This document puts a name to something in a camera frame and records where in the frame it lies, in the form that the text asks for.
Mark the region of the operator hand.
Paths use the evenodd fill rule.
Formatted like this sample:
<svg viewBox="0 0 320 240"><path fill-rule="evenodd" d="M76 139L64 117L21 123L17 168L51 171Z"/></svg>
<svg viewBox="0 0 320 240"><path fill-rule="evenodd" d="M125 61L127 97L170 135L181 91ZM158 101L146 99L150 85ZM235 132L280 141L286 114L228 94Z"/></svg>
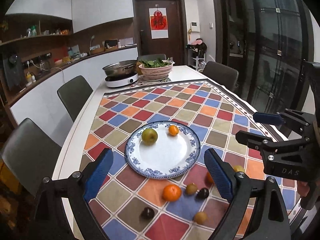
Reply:
<svg viewBox="0 0 320 240"><path fill-rule="evenodd" d="M301 197L306 197L310 191L310 186L307 182L297 181L297 191Z"/></svg>

